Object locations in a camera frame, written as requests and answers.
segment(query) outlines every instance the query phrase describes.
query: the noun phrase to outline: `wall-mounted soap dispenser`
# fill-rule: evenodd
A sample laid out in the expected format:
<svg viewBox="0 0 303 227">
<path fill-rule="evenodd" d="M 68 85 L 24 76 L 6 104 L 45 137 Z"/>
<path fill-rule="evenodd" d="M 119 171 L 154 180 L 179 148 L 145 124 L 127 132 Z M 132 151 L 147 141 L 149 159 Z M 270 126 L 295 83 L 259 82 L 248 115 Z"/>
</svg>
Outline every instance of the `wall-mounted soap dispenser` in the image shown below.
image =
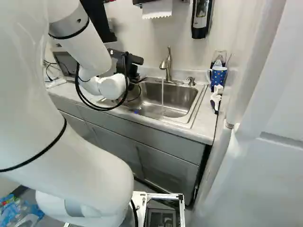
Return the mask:
<svg viewBox="0 0 303 227">
<path fill-rule="evenodd" d="M 206 37 L 213 14 L 214 0 L 193 0 L 193 14 L 191 20 L 191 33 L 193 39 Z"/>
</svg>

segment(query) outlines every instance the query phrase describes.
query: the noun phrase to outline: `countertop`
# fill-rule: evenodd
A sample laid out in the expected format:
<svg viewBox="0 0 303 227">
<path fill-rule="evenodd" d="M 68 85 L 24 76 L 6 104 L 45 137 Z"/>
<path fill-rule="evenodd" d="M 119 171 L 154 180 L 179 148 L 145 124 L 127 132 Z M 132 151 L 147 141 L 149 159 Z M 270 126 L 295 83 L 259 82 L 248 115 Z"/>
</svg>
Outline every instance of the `countertop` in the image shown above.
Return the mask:
<svg viewBox="0 0 303 227">
<path fill-rule="evenodd" d="M 100 96 L 93 96 L 86 92 L 84 89 L 81 90 L 85 97 L 87 97 L 91 102 L 96 102 L 101 99 Z M 73 83 L 61 84 L 52 88 L 48 88 L 47 91 L 53 96 L 58 96 L 62 99 L 66 99 L 70 102 L 86 107 L 86 105 L 78 97 L 75 90 L 75 85 Z M 214 140 L 217 115 L 213 113 L 212 107 L 210 105 L 210 95 L 210 88 L 207 87 L 193 125 L 190 129 L 170 123 L 161 122 L 159 120 L 145 116 L 129 113 L 119 108 L 111 111 L 106 111 L 104 113 L 127 119 L 129 121 L 146 125 L 148 127 L 165 131 L 190 140 L 212 145 Z"/>
</svg>

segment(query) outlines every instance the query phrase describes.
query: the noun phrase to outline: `blue cup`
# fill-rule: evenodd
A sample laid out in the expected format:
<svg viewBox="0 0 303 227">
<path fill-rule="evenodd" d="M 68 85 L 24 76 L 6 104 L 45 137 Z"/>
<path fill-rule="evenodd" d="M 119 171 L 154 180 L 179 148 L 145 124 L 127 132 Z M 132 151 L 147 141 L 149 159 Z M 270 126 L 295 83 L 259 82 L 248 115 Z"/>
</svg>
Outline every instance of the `blue cup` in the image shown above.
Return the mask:
<svg viewBox="0 0 303 227">
<path fill-rule="evenodd" d="M 225 76 L 227 73 L 227 68 L 222 66 L 213 66 L 211 70 L 208 70 L 207 80 L 210 83 L 212 92 L 214 92 L 215 85 L 224 86 Z"/>
</svg>

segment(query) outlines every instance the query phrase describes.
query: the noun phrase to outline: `gray cabinet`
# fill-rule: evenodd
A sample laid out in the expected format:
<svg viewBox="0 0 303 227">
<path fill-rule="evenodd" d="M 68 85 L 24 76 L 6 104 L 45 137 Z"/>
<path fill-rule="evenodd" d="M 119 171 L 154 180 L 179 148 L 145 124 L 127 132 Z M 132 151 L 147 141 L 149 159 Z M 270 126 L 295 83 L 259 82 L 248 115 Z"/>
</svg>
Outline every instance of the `gray cabinet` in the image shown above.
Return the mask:
<svg viewBox="0 0 303 227">
<path fill-rule="evenodd" d="M 192 199 L 205 145 L 106 113 L 52 98 L 87 141 L 124 160 L 140 179 Z"/>
<path fill-rule="evenodd" d="M 88 123 L 97 135 L 99 147 L 125 161 L 133 173 L 144 179 L 141 162 L 133 140 Z"/>
<path fill-rule="evenodd" d="M 83 119 L 119 135 L 146 144 L 152 148 L 164 151 L 185 161 L 199 165 L 205 145 L 187 140 L 161 130 L 134 123 L 107 113 L 101 113 L 90 108 L 78 106 Z"/>
<path fill-rule="evenodd" d="M 90 142 L 91 144 L 98 146 L 94 131 L 89 128 L 89 126 L 86 124 L 84 120 L 81 120 L 77 117 L 74 117 L 62 111 L 60 111 L 60 113 L 63 115 L 63 117 L 65 117 L 66 121 L 70 124 L 72 129 L 76 131 L 76 133 L 78 133 L 81 137 L 83 137 L 86 141 Z"/>
<path fill-rule="evenodd" d="M 199 166 L 137 143 L 145 180 L 173 193 L 183 193 L 189 204 Z"/>
</svg>

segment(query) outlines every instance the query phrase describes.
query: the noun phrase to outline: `plastic bag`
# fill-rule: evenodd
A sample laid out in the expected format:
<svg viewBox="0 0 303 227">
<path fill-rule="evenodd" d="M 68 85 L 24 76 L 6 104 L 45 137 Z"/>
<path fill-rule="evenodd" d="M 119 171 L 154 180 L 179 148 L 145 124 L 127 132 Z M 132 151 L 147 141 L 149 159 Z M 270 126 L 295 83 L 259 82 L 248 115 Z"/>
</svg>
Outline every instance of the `plastic bag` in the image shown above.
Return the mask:
<svg viewBox="0 0 303 227">
<path fill-rule="evenodd" d="M 0 227 L 34 227 L 43 216 L 38 205 L 12 194 L 0 199 Z"/>
</svg>

